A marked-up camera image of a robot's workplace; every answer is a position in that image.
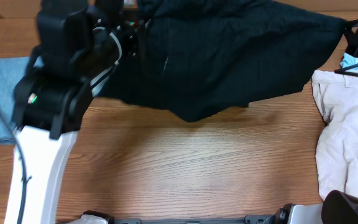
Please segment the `black shorts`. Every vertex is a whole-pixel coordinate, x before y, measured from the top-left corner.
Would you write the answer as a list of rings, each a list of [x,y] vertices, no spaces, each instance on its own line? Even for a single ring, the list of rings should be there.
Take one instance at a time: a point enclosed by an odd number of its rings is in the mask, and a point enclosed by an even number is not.
[[[139,1],[145,45],[122,59],[101,97],[195,122],[300,92],[337,47],[338,17],[276,1]]]

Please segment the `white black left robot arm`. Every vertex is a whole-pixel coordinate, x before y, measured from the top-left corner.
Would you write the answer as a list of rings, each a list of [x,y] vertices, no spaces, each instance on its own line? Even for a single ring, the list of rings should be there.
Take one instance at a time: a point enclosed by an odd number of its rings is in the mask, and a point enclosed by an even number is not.
[[[6,223],[55,223],[63,174],[86,110],[146,19],[123,1],[42,1],[40,43],[14,89],[14,165]]]

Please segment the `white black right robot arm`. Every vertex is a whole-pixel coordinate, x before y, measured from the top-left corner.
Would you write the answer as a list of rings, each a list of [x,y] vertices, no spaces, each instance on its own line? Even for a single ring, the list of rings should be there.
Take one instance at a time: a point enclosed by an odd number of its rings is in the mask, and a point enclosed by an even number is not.
[[[317,205],[288,204],[269,223],[358,223],[358,19],[349,21],[341,68],[312,76],[316,106],[326,122],[316,146]]]

